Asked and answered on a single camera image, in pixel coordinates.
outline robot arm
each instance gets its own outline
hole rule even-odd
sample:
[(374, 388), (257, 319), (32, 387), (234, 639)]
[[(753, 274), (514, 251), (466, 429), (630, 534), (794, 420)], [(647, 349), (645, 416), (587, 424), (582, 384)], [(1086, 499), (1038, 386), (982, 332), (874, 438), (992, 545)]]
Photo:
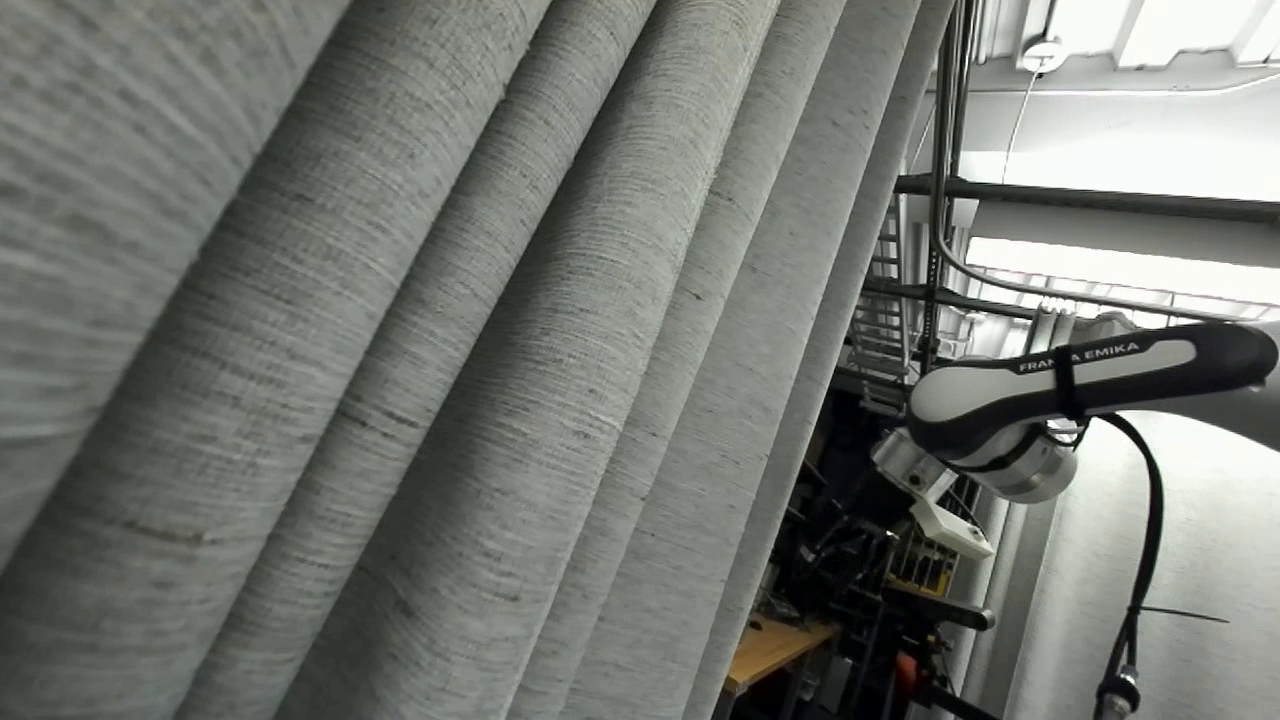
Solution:
[[(1047, 500), (1070, 482), (1074, 455), (1044, 430), (1065, 415), (1161, 410), (1280, 450), (1280, 424), (1268, 421), (1280, 407), (1277, 346), (1280, 323), (1206, 324), (961, 360), (916, 383), (908, 428), (920, 450), (1016, 502)], [(1062, 361), (1071, 365), (1069, 397)]]

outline ladder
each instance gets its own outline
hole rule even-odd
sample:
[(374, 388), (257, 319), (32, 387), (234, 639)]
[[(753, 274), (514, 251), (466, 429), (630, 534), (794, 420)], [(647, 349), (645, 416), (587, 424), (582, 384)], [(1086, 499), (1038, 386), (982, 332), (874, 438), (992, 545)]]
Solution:
[[(884, 283), (902, 282), (902, 227), (900, 196), (893, 195), (867, 277)], [(863, 407), (899, 418), (906, 407), (906, 378), (910, 365), (906, 300), (864, 292), (858, 297), (849, 327), (849, 357), (845, 365), (863, 384)]]

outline curtain fold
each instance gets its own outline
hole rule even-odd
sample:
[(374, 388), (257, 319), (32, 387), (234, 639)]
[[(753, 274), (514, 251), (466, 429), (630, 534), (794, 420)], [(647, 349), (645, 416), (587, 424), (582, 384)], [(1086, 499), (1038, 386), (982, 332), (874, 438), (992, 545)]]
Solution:
[(733, 119), (640, 389), (508, 717), (558, 717), (844, 0), (785, 0)]
[(918, 1), (0, 0), (0, 715), (704, 715)]
[(858, 183), (844, 240), (827, 279), (827, 290), (818, 305), (791, 396), (782, 411), (760, 487), (748, 514), (742, 542), (724, 583), (710, 641), (703, 650), (694, 691), (685, 708), (686, 720), (710, 716), (733, 660), (737, 638), (746, 626), (755, 591), (764, 575), (791, 488), (795, 487), (800, 462), (836, 369), (841, 343), (852, 322), (854, 305), (876, 251), (893, 181), (906, 154), (911, 122), (924, 99), (936, 50), (942, 41), (942, 31), (954, 3), (955, 0), (923, 0), (919, 4), (867, 169)]
[(182, 716), (275, 712), (652, 8), (562, 0), (548, 9)]
[(914, 13), (844, 10), (563, 717), (684, 714)]
[(4, 3), (0, 569), (347, 3)]

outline franka emika robot arm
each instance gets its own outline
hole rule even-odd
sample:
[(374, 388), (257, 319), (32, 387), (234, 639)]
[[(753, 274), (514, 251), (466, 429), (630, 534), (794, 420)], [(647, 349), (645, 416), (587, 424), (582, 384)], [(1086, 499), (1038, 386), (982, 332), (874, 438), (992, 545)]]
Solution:
[[(927, 536), (961, 553), (987, 556), (992, 550), (982, 530), (936, 505), (956, 473), (1011, 502), (1048, 500), (1075, 474), (1074, 447), (1051, 434), (1048, 420), (1116, 410), (1183, 415), (1280, 450), (1277, 348), (1280, 322), (1197, 324), (1020, 357), (960, 360), (920, 378), (908, 402), (906, 428), (886, 438), (874, 459), (916, 497), (911, 512)], [(1148, 457), (1148, 468), (1153, 462)], [(1137, 611), (1129, 612), (1125, 621), (1135, 625)], [(1137, 671), (1115, 666), (1116, 655), (1119, 650), (1098, 689), (1098, 717), (1137, 710)]]

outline gray curtain panel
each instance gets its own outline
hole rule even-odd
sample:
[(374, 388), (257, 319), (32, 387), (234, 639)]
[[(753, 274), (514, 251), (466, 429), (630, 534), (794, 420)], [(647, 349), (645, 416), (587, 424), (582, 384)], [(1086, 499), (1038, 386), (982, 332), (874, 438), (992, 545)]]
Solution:
[(915, 6), (0, 0), (0, 716), (709, 714)]

